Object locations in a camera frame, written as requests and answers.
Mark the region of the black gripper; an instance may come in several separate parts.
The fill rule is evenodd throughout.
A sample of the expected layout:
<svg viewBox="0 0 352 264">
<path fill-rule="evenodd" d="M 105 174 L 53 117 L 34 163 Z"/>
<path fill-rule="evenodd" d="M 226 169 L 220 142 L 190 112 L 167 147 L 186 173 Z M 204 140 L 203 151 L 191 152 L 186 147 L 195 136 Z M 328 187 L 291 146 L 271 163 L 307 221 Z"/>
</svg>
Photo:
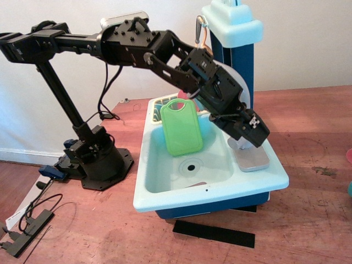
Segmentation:
<svg viewBox="0 0 352 264">
<path fill-rule="evenodd" d="M 240 100 L 243 88 L 232 74 L 216 66 L 210 75 L 200 69 L 192 69 L 191 75 L 198 81 L 196 98 L 210 112 L 210 121 L 230 137 L 245 138 L 260 147 L 270 134 L 262 118 Z"/>
</svg>

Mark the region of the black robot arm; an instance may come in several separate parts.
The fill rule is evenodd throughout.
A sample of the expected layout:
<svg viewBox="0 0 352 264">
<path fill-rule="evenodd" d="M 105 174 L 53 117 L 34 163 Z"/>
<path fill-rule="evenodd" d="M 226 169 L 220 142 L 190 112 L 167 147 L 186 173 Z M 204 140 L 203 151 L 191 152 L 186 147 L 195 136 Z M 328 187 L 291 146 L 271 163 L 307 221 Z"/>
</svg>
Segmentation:
<svg viewBox="0 0 352 264">
<path fill-rule="evenodd" d="M 87 53 L 110 65 L 149 69 L 199 100 L 210 111 L 211 122 L 226 134 L 256 147 L 270 133 L 256 112 L 240 101 L 242 87 L 210 52 L 182 42 L 169 30 L 150 30 L 143 18 L 125 20 L 91 36 L 71 34 L 66 23 L 43 21 L 28 34 L 2 33 L 1 51 L 10 62 L 35 65 L 70 119 L 78 140 L 65 149 L 54 169 L 79 179 L 85 189 L 102 191 L 121 182 L 133 159 L 127 149 L 115 147 L 104 127 L 91 129 L 83 121 L 50 65 L 57 53 Z"/>
</svg>

